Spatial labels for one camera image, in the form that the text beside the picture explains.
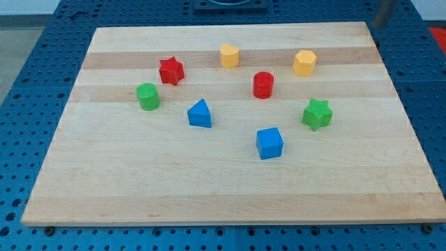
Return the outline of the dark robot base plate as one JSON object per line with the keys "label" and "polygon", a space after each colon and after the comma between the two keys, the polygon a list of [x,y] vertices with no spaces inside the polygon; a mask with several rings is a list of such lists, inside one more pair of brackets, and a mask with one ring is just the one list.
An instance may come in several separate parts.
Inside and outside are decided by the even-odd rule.
{"label": "dark robot base plate", "polygon": [[267,10],[268,0],[193,0],[196,12]]}

